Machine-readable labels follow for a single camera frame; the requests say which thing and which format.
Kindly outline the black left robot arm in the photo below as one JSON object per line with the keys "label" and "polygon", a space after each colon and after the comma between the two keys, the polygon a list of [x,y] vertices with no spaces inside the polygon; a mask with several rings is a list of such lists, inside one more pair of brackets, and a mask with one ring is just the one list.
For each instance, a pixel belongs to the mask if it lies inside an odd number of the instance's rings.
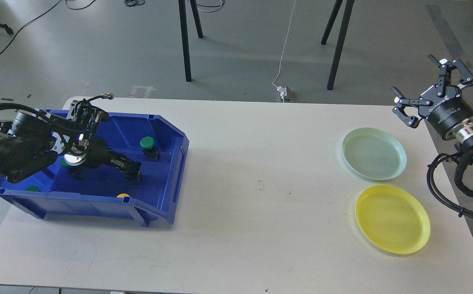
{"label": "black left robot arm", "polygon": [[140,183],[141,163],[110,149],[96,135],[109,115],[91,102],[113,98],[106,93],[74,102],[67,118],[17,103],[0,103],[0,111],[18,111],[13,121],[0,121],[0,176],[19,183],[61,158],[76,179],[106,165],[123,173],[127,182]]}

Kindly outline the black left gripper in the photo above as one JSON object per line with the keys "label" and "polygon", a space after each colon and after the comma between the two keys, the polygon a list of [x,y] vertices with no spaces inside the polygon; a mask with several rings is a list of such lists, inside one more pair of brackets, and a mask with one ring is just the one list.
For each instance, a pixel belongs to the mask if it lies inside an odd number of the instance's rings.
{"label": "black left gripper", "polygon": [[70,167],[97,169],[102,165],[114,167],[122,172],[128,183],[141,183],[141,163],[128,158],[124,154],[109,149],[106,141],[98,136],[91,138],[88,152],[83,156],[65,154],[63,160]]}

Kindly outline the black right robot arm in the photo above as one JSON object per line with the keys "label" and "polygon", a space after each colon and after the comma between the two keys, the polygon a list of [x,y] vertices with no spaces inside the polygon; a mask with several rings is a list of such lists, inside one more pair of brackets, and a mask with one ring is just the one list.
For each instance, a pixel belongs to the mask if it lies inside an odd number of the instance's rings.
{"label": "black right robot arm", "polygon": [[456,152],[440,153],[428,166],[426,182],[431,194],[440,203],[457,212],[458,216],[473,219],[473,210],[448,199],[435,183],[434,172],[443,162],[456,164],[453,182],[464,195],[473,198],[473,104],[462,90],[473,86],[473,74],[459,59],[428,58],[439,69],[438,80],[416,99],[405,98],[396,87],[393,113],[408,127],[417,128],[427,122],[444,141],[455,140]]}

